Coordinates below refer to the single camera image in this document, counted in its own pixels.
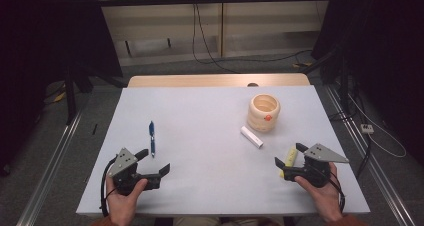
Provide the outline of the yellow highlighter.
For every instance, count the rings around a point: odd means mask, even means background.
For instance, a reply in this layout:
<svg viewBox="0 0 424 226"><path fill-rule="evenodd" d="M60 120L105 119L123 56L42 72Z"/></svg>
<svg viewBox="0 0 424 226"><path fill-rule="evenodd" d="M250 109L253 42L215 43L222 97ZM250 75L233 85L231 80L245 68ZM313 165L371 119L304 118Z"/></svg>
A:
<svg viewBox="0 0 424 226"><path fill-rule="evenodd" d="M285 157L284 164L286 167L292 167L297 157L297 149L295 146L292 146Z"/></svg>

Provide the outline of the aluminium floor rail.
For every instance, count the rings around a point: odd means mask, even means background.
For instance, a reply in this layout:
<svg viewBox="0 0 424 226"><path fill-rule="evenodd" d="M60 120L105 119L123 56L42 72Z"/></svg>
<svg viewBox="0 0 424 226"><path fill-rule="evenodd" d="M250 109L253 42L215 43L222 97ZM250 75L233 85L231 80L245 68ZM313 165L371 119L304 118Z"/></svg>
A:
<svg viewBox="0 0 424 226"><path fill-rule="evenodd" d="M34 226L47 195L52 187L63 158L69 148L72 138L81 120L82 109L78 110L66 125L64 132L48 161L41 179L25 206L16 226Z"/></svg>
<svg viewBox="0 0 424 226"><path fill-rule="evenodd" d="M336 90L332 87L325 87L327 94L329 95L335 109L343 117L343 124L345 125L350 137L352 138L359 153L364 156L366 154L366 139L360 133L358 126L355 124L352 118L348 118L347 114L342 109L341 103L339 102L339 95ZM377 159L373 156L369 156L368 160L368 171L372 175L374 182L376 183L379 191L384 197L384 201L390 208L392 215L395 217L399 226L417 226L414 221L412 214L407 209L406 204L400 197L399 193L389 180L389 177L383 171L382 167L378 163Z"/></svg>

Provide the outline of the person's left hand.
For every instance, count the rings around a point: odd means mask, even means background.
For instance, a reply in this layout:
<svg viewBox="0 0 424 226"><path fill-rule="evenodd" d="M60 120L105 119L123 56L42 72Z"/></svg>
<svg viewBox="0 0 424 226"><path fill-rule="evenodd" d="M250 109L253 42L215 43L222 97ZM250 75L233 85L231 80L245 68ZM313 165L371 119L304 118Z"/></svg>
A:
<svg viewBox="0 0 424 226"><path fill-rule="evenodd" d="M109 216L111 222L116 226L130 226L137 209L137 200L147 185L146 179L141 179L128 196L114 192L114 182L111 178L106 178L106 189L109 196L107 203L109 206Z"/></svg>

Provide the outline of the black curtain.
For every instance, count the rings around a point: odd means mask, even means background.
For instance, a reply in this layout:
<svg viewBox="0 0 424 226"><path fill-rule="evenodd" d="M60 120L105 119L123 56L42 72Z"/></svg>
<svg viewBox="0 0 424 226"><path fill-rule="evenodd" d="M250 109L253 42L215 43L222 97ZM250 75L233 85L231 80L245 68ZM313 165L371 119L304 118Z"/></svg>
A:
<svg viewBox="0 0 424 226"><path fill-rule="evenodd" d="M0 176L32 131L56 81L92 89L89 78L122 75L96 0L0 0Z"/></svg>
<svg viewBox="0 0 424 226"><path fill-rule="evenodd" d="M424 0L330 0L312 57L344 35L354 77L424 166Z"/></svg>

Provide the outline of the white cylindrical stick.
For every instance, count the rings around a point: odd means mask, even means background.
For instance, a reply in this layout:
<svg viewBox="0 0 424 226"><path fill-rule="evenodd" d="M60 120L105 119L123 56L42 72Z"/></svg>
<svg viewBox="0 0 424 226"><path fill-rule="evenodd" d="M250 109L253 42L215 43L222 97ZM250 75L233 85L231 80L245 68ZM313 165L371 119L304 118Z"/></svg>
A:
<svg viewBox="0 0 424 226"><path fill-rule="evenodd" d="M260 140L253 132L247 127L242 126L240 129L241 134L246 137L255 147L260 149L263 146L263 141Z"/></svg>

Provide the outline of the blue pen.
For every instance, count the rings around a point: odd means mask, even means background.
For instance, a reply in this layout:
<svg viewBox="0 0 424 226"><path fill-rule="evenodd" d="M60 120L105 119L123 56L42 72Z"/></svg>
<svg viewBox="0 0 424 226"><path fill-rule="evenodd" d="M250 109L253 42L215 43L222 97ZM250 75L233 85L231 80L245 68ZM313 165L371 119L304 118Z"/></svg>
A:
<svg viewBox="0 0 424 226"><path fill-rule="evenodd" d="M149 135L150 135L151 155L154 158L156 154L156 143L155 143L155 127L154 127L153 121L151 121L149 124Z"/></svg>

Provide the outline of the person's legs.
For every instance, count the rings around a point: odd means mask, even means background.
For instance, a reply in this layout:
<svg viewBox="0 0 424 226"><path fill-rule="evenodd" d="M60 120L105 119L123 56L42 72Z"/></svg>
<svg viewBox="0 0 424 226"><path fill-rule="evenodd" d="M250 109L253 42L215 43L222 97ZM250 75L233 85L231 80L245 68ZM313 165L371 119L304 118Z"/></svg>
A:
<svg viewBox="0 0 424 226"><path fill-rule="evenodd" d="M282 219L176 217L173 226L285 226Z"/></svg>

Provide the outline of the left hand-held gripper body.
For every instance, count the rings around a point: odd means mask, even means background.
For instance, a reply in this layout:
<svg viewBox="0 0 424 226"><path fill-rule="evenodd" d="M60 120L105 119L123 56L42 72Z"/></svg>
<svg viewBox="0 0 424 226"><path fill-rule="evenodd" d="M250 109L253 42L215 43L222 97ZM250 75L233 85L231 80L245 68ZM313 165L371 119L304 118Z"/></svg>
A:
<svg viewBox="0 0 424 226"><path fill-rule="evenodd" d="M145 191L160 188L162 178L160 174L142 175L138 173L138 162L135 154L126 148L122 148L116 156L108 176L113 180L119 194L128 196L141 179L148 181L147 186L144 188Z"/></svg>

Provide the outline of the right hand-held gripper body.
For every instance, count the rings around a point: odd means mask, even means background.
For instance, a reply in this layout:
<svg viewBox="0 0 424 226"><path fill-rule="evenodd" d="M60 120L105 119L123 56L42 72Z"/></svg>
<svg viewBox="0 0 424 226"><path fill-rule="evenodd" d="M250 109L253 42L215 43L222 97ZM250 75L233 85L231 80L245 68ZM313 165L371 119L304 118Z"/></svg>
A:
<svg viewBox="0 0 424 226"><path fill-rule="evenodd" d="M330 162L349 162L346 157L319 143L308 147L308 150L302 154L304 155L304 164L302 167L285 166L283 168L284 179L286 181L294 182L296 176L301 176L314 187L321 188L331 178Z"/></svg>

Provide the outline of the cream wooden pen holder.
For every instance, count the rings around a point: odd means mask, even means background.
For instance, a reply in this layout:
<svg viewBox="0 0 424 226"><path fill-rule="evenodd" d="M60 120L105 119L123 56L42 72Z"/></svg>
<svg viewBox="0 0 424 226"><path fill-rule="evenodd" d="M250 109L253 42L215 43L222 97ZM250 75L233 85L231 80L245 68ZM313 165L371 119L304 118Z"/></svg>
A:
<svg viewBox="0 0 424 226"><path fill-rule="evenodd" d="M271 131L277 123L280 110L280 103L274 96L270 94L255 95L250 100L247 122L256 131Z"/></svg>

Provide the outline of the person's right hand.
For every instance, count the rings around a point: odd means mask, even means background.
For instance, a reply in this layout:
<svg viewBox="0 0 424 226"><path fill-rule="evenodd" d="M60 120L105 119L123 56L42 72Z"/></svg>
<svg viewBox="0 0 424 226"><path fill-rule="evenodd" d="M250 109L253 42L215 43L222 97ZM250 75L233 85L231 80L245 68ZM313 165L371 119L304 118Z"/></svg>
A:
<svg viewBox="0 0 424 226"><path fill-rule="evenodd" d="M332 172L331 181L321 188L314 187L301 176L295 177L295 182L311 196L319 216L325 223L333 223L343 218L339 207L339 191L332 185L332 182L339 185L336 180L337 168L332 162L329 166Z"/></svg>

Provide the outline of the black metal stand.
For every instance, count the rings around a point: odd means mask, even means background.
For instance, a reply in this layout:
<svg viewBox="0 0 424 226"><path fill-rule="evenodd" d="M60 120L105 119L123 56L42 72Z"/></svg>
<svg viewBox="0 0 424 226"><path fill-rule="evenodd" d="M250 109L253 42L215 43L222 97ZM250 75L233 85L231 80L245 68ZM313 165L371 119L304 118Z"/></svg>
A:
<svg viewBox="0 0 424 226"><path fill-rule="evenodd" d="M82 93L91 93L93 90L93 85L89 79L90 76L98 77L106 83L111 84L117 88L126 88L128 86L127 83L119 81L112 76L108 76L105 73L102 73L101 71L90 66L66 66L64 68L64 83L68 110L67 125L70 125L77 115L74 85L77 85Z"/></svg>

